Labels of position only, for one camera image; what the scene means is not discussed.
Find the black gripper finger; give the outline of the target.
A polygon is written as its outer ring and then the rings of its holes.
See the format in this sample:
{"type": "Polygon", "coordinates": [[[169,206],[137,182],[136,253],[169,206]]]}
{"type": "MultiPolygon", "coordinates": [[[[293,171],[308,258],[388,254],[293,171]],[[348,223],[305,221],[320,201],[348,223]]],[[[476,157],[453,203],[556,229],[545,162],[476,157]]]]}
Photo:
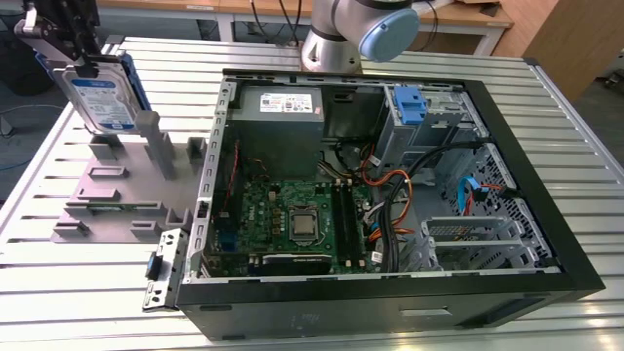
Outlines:
{"type": "Polygon", "coordinates": [[[96,32],[85,27],[73,31],[71,29],[53,29],[49,34],[56,49],[52,61],[73,65],[80,77],[97,76],[97,64],[92,56],[97,55],[96,32]]]}

